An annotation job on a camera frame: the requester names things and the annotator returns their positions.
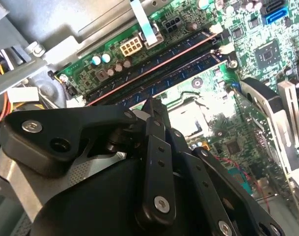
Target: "blue ram slot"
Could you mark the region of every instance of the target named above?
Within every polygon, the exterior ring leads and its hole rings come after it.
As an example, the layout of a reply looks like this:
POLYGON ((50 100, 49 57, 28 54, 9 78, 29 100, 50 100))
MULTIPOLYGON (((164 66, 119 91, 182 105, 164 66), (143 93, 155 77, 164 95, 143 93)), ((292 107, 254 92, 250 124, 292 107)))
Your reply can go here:
POLYGON ((270 25, 271 23, 275 22, 276 20, 287 16, 288 15, 288 7, 282 7, 279 10, 273 12, 272 14, 269 14, 267 16, 263 16, 262 20, 264 25, 270 25))
POLYGON ((140 89, 132 96, 118 102, 126 107, 132 107, 140 102, 145 101, 150 96, 155 97, 157 94, 203 72, 216 65, 222 64, 226 61, 224 57, 207 54, 192 63, 187 64, 179 70, 176 70, 164 77, 160 81, 149 85, 146 88, 140 89))
POLYGON ((163 63, 172 61, 179 55, 193 50, 195 47, 202 45, 204 42, 213 37, 215 37, 215 35, 207 30, 198 32, 176 45, 171 46, 168 50, 151 57, 148 61, 143 62, 143 64, 130 68, 126 71, 126 73, 124 73, 124 75, 114 78, 110 83, 108 81, 106 84, 101 85, 99 88, 88 94, 86 99, 91 102, 104 97, 106 94, 111 94, 115 89, 122 88, 130 83, 130 81, 136 80, 149 73, 153 68, 163 66, 163 63))

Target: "black plastic bracket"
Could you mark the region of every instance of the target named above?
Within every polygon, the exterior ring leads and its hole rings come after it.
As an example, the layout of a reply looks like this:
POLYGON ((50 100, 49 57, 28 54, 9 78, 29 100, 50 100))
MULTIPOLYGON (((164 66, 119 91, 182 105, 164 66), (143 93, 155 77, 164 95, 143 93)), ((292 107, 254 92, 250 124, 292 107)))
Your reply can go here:
POLYGON ((5 118, 0 144, 13 160, 41 175, 58 177, 80 155, 82 140, 96 140, 104 148, 114 130, 128 128, 136 121, 134 113, 124 106, 12 113, 5 118), (28 131, 26 121, 36 121, 37 129, 28 131))

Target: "screw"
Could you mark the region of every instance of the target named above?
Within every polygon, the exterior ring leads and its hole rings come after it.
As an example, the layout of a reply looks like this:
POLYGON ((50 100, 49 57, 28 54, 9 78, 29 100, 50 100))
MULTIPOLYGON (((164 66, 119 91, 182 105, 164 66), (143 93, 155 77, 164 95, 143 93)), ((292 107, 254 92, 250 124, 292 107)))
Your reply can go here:
POLYGON ((220 228, 221 232, 225 236, 232 236, 232 230, 231 230, 231 228, 229 227, 229 225, 226 222, 220 220, 218 222, 218 225, 219 225, 219 228, 220 228))
POLYGON ((204 156, 208 156, 208 153, 207 153, 206 151, 201 150, 200 152, 201 152, 204 156))
POLYGON ((129 112, 125 112, 124 115, 126 115, 128 118, 132 118, 133 116, 129 112))
POLYGON ((281 233, 279 232, 279 230, 276 228, 275 225, 271 224, 271 229, 277 236, 281 236, 281 233))
POLYGON ((176 131, 174 131, 174 133, 176 136, 181 137, 181 133, 179 131, 176 130, 176 131))
POLYGON ((232 60, 229 62, 229 68, 235 69, 238 67, 238 62, 236 60, 232 60))
POLYGON ((28 133, 39 133, 42 130, 42 125, 38 121, 27 120, 22 124, 22 129, 28 133))
POLYGON ((156 209, 162 213, 168 213, 170 211, 169 202, 162 196, 155 197, 154 204, 156 209))

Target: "pcie slot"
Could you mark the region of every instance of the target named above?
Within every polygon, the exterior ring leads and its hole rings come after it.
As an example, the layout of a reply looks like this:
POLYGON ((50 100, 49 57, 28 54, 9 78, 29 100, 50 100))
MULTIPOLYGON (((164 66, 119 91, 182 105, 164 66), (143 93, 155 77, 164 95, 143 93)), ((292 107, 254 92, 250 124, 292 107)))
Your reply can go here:
POLYGON ((86 100, 89 102, 88 106, 100 101, 119 89, 122 89, 123 87, 147 75, 148 73, 167 65, 176 58, 186 54, 187 52, 190 52, 191 50, 197 48, 216 36, 217 34, 213 34, 208 30, 200 31, 199 33, 190 36, 178 44, 167 48, 165 51, 152 56, 145 63, 142 63, 137 67, 130 68, 123 75, 114 78, 110 83, 107 83, 88 94, 86 96, 86 100))
POLYGON ((292 132, 280 96, 254 78, 240 81, 242 93, 270 118, 270 129, 275 133, 275 146, 286 173, 299 168, 299 159, 292 132))
POLYGON ((195 59, 190 63, 175 69, 172 73, 168 73, 155 83, 150 84, 147 87, 139 87, 138 92, 134 93, 123 101, 119 101, 118 104, 132 107, 145 101, 150 96, 156 97, 167 89, 225 62, 226 58, 222 57, 221 55, 207 53, 198 59, 195 59))

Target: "red wire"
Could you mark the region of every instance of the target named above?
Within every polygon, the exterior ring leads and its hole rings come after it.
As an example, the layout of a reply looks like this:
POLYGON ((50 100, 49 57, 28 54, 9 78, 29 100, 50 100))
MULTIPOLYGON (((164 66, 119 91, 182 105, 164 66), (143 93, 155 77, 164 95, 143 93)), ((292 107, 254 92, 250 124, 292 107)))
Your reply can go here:
MULTIPOLYGON (((223 161, 225 161, 226 163, 234 164, 234 165, 237 167, 237 169, 245 175, 245 177, 246 177, 247 180, 251 180, 251 179, 252 179, 251 176, 249 176, 247 172, 243 171, 243 170, 240 168, 240 166, 239 166, 239 164, 238 164, 237 162, 235 162, 235 161, 233 161, 233 160, 231 160, 231 159, 228 159, 228 158, 220 158, 219 156, 215 156, 215 155, 213 155, 213 156, 214 156, 214 158, 217 159, 217 160, 223 160, 223 161)), ((256 182, 256 181, 253 181, 253 182, 254 182, 254 184, 256 185, 257 190, 262 194, 263 199, 264 199, 264 202, 266 203, 266 206, 267 206, 268 214, 270 214, 270 213, 271 213, 271 209, 270 209, 270 207, 269 207, 268 200, 267 200, 267 198, 265 197, 265 194, 264 194, 262 188, 258 185, 258 182, 256 182)))

